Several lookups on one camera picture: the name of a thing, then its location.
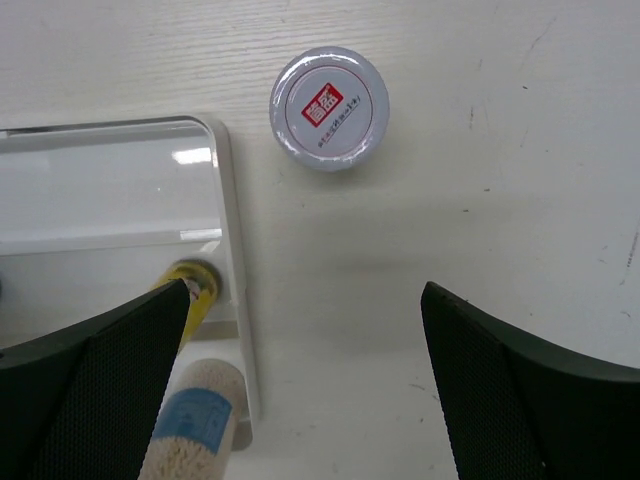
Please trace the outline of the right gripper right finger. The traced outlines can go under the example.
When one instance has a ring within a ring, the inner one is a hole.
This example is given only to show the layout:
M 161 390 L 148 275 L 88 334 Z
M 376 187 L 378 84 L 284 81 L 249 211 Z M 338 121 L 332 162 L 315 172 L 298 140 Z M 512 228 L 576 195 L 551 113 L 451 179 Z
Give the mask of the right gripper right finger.
M 459 478 L 638 478 L 638 369 L 553 344 L 434 282 L 421 314 Z

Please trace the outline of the brown spice jar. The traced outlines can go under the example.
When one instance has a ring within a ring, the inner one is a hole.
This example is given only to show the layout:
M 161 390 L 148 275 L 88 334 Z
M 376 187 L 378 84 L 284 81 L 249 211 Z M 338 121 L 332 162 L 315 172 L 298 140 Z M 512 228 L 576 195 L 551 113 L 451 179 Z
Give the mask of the brown spice jar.
M 274 83 L 269 119 L 280 147 L 314 170 L 339 172 L 366 161 L 390 119 L 389 93 L 378 70 L 337 46 L 309 49 Z

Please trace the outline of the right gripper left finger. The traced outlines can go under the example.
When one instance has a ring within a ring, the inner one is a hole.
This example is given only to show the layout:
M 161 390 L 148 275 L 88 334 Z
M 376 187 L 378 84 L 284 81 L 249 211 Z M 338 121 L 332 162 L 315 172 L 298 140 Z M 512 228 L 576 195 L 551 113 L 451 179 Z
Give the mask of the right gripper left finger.
M 174 280 L 2 349 L 2 478 L 137 478 L 189 307 Z

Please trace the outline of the yellow label bottle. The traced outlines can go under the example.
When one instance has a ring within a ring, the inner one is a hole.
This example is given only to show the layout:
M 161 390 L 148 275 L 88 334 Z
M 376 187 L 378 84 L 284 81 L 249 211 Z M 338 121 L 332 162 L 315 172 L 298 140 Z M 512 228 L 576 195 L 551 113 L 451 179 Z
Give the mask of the yellow label bottle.
M 222 279 L 210 262 L 195 257 L 183 258 L 172 263 L 152 288 L 159 288 L 174 280 L 181 280 L 190 295 L 190 306 L 178 347 L 178 352 L 181 352 L 217 302 Z

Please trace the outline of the silver lid blue bottle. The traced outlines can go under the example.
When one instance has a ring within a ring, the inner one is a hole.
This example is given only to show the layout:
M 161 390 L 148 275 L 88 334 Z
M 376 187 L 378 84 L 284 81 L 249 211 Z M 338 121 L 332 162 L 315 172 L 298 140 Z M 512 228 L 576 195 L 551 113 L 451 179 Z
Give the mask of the silver lid blue bottle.
M 217 359 L 186 367 L 161 408 L 141 479 L 222 479 L 247 407 L 244 376 Z

